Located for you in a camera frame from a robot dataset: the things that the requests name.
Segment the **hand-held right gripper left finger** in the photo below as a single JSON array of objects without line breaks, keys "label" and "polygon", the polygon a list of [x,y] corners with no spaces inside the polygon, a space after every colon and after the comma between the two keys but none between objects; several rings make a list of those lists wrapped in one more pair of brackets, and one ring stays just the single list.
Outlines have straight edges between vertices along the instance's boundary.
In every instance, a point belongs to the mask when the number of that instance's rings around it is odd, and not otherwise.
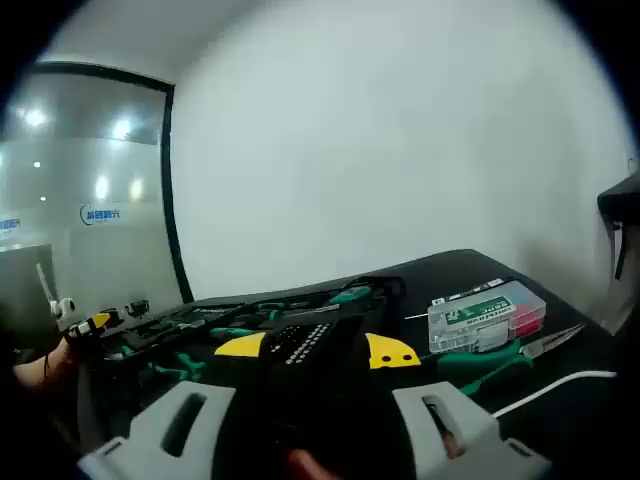
[{"label": "hand-held right gripper left finger", "polygon": [[179,367],[152,362],[169,388],[85,455],[87,479],[259,479],[270,473],[265,407],[258,397],[265,333],[232,338],[209,360],[178,353]]}]

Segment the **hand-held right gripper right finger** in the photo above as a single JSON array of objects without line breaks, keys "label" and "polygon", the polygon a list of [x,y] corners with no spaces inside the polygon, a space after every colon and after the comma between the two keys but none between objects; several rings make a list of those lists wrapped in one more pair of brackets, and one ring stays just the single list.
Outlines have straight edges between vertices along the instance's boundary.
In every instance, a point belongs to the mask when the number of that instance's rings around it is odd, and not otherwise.
[{"label": "hand-held right gripper right finger", "polygon": [[364,408],[370,479],[541,479],[544,456],[506,438],[478,404],[531,363],[516,345],[489,354],[420,359],[400,340],[368,333],[372,396]]}]

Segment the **person's right hand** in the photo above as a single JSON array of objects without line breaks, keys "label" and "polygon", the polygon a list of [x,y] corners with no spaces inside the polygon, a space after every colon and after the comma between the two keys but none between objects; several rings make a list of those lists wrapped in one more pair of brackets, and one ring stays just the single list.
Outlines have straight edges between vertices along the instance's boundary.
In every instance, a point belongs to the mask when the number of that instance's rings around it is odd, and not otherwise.
[{"label": "person's right hand", "polygon": [[289,479],[328,480],[334,475],[320,465],[306,450],[291,450],[287,454],[286,469]]}]

